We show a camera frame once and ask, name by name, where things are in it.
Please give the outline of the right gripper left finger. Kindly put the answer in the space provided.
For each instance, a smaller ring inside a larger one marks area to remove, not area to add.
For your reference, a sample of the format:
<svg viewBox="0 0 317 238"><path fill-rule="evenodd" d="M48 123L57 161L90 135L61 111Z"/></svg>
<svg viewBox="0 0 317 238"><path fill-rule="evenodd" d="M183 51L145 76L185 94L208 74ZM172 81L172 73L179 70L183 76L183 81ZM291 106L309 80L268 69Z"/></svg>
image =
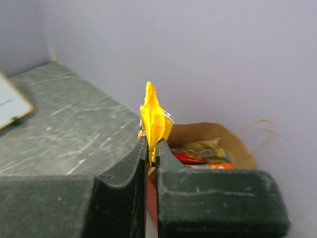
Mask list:
<svg viewBox="0 0 317 238"><path fill-rule="evenodd" d="M148 143L97 176L3 176L3 238L143 238Z"/></svg>

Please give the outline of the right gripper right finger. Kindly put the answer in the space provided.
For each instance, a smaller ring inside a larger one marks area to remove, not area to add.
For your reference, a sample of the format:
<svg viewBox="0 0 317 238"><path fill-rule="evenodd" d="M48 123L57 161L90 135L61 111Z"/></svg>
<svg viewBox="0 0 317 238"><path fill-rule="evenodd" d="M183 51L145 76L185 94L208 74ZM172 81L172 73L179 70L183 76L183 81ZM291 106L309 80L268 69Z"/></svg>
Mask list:
<svg viewBox="0 0 317 238"><path fill-rule="evenodd" d="M290 228L273 177L259 170L189 169L157 144L158 236L281 238Z"/></svg>

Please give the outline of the orange snack packet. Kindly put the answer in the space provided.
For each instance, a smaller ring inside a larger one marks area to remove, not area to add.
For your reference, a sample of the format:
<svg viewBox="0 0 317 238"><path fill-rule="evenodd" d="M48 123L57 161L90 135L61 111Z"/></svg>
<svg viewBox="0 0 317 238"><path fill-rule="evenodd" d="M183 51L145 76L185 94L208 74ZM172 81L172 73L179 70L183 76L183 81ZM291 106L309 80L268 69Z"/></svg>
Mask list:
<svg viewBox="0 0 317 238"><path fill-rule="evenodd" d="M190 169L211 169L211 170L233 170L235 169L233 164L230 163L221 163L221 164L185 164L185 167Z"/></svg>

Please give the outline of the small red snack packet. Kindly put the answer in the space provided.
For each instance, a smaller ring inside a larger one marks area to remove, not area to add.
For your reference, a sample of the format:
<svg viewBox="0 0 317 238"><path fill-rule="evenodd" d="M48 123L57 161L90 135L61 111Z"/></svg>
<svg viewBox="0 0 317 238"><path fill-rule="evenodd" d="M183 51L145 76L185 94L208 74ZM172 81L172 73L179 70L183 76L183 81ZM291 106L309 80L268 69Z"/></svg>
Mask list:
<svg viewBox="0 0 317 238"><path fill-rule="evenodd" d="M206 164L207 161L193 151L172 151L172 154L183 164Z"/></svg>

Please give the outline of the brown snack pouch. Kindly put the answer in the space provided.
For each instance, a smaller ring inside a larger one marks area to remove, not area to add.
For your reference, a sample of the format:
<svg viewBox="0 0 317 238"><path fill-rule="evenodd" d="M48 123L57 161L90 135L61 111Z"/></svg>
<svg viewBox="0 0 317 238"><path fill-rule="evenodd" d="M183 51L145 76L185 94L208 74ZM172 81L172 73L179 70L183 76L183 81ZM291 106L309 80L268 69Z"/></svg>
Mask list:
<svg viewBox="0 0 317 238"><path fill-rule="evenodd" d="M226 158L225 150L219 145L221 138L213 138L189 142L181 147L188 156L193 158Z"/></svg>

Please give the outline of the red paper bag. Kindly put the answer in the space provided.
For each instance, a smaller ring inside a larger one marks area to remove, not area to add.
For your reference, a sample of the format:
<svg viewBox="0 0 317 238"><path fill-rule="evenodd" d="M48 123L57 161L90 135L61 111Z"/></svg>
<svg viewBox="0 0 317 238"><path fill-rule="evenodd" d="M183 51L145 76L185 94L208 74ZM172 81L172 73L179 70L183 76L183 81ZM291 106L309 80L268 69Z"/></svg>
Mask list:
<svg viewBox="0 0 317 238"><path fill-rule="evenodd" d="M256 120L238 132L231 132L226 127L218 123L192 123L175 124L167 139L169 149L172 151L182 151L181 147L189 142L221 138L219 145L225 150L226 158L205 158L207 164L233 164L235 169L255 170L257 165L254 155L265 146L274 134L274 123L266 120L269 124L269 133L267 137L255 148L249 150L247 145L239 136L252 126L261 123L262 120Z"/></svg>

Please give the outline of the yellow M&M's bag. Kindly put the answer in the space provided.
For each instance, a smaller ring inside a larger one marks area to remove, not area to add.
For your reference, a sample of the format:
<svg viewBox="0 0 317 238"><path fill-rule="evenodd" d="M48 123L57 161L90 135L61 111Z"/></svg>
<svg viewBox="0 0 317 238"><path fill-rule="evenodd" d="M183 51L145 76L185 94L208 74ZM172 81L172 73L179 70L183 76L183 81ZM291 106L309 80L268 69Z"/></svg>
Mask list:
<svg viewBox="0 0 317 238"><path fill-rule="evenodd" d="M156 89L149 81L146 84L144 103L140 106L140 116L138 137L146 136L149 164L153 167L156 163L157 143L168 139L174 119L160 106Z"/></svg>

